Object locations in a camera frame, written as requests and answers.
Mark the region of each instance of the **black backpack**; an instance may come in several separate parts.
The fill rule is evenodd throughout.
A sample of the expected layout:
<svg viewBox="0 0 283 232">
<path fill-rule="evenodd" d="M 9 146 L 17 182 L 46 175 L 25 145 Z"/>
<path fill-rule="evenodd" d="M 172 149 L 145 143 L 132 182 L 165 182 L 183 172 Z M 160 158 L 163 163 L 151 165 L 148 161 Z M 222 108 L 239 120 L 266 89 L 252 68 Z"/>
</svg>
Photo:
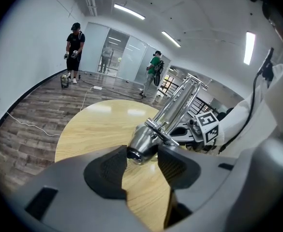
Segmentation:
<svg viewBox="0 0 283 232">
<path fill-rule="evenodd" d="M 154 67 L 154 84 L 158 87 L 161 81 L 161 74 L 164 69 L 164 61 L 160 60 L 160 62 Z"/>
</svg>

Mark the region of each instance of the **black cap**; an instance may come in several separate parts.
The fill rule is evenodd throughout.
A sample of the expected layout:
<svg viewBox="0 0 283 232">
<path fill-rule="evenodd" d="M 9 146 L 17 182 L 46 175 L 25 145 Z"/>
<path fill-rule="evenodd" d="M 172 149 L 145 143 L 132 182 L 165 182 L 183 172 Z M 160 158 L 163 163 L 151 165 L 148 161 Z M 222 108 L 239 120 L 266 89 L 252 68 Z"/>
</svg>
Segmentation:
<svg viewBox="0 0 283 232">
<path fill-rule="evenodd" d="M 71 30 L 78 30 L 78 29 L 80 29 L 80 28 L 81 28 L 80 23 L 76 22 L 76 23 L 73 24 Z"/>
<path fill-rule="evenodd" d="M 162 55 L 162 53 L 161 53 L 160 51 L 156 51 L 156 52 L 155 52 L 155 54 L 157 54 L 157 53 L 158 53 L 159 55 Z"/>
</svg>

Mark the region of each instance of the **white cable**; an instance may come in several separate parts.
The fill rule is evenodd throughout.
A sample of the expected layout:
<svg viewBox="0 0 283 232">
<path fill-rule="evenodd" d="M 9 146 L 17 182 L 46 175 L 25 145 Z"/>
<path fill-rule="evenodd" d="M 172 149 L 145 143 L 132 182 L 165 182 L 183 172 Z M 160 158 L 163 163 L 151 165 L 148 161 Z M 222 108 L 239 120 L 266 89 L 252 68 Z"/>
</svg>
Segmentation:
<svg viewBox="0 0 283 232">
<path fill-rule="evenodd" d="M 84 95 L 83 102 L 82 102 L 82 107 L 83 107 L 83 105 L 84 105 L 85 97 L 87 96 L 87 93 L 88 93 L 89 91 L 91 91 L 91 90 L 92 90 L 92 88 L 93 88 L 93 87 L 91 87 L 88 91 L 86 91 L 86 93 L 85 93 L 85 95 Z"/>
<path fill-rule="evenodd" d="M 53 136 L 60 136 L 60 135 L 58 135 L 58 134 L 50 135 L 50 134 L 48 134 L 45 130 L 39 128 L 38 126 L 35 126 L 35 125 L 28 125 L 28 124 L 26 124 L 26 123 L 20 122 L 18 119 L 16 119 L 15 117 L 13 117 L 10 113 L 8 113 L 8 112 L 6 112 L 6 113 L 7 113 L 11 118 L 13 118 L 13 119 L 16 120 L 17 122 L 19 122 L 21 125 L 27 125 L 27 126 L 29 126 L 29 127 L 36 127 L 36 128 L 38 128 L 38 129 L 42 130 L 45 134 L 47 134 L 47 135 L 50 136 L 50 137 L 53 137 Z"/>
</svg>

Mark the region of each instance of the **black shirt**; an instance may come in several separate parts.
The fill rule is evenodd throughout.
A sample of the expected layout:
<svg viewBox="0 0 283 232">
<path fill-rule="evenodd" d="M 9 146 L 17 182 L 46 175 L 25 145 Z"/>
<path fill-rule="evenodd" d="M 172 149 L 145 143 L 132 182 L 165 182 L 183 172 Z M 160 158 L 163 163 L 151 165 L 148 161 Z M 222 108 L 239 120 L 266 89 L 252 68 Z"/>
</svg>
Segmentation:
<svg viewBox="0 0 283 232">
<path fill-rule="evenodd" d="M 73 51 L 79 50 L 81 42 L 85 42 L 84 33 L 81 31 L 77 35 L 74 35 L 73 33 L 71 33 L 68 36 L 67 41 L 70 42 L 69 55 L 71 55 Z"/>
</svg>

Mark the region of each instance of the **black baseboard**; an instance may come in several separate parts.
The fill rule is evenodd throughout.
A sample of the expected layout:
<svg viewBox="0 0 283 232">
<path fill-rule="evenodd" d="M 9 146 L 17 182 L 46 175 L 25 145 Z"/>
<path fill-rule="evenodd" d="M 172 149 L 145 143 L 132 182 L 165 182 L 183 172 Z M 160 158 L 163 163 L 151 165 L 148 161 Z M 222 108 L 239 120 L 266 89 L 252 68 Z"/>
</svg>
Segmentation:
<svg viewBox="0 0 283 232">
<path fill-rule="evenodd" d="M 31 92 L 33 92 L 33 91 L 34 91 L 36 88 L 38 88 L 41 84 L 45 83 L 46 81 L 50 80 L 51 78 L 55 77 L 56 75 L 58 75 L 58 74 L 64 72 L 65 70 L 62 70 L 62 71 L 60 71 L 60 72 L 57 72 L 57 73 L 53 74 L 52 76 L 49 76 L 48 78 L 46 78 L 46 79 L 42 80 L 41 82 L 37 83 L 35 86 L 31 87 L 31 88 L 30 88 L 29 90 L 27 90 L 19 99 L 17 99 L 17 100 L 11 105 L 11 107 L 8 108 L 7 112 L 8 112 L 8 113 L 11 113 L 12 110 L 14 110 L 15 107 L 16 107 L 25 97 L 27 97 Z M 3 117 L 1 117 L 1 119 L 0 119 L 0 127 L 1 127 L 1 125 L 3 124 L 3 122 L 6 120 L 7 116 L 8 116 L 8 114 L 5 113 L 5 114 L 3 115 Z"/>
</svg>

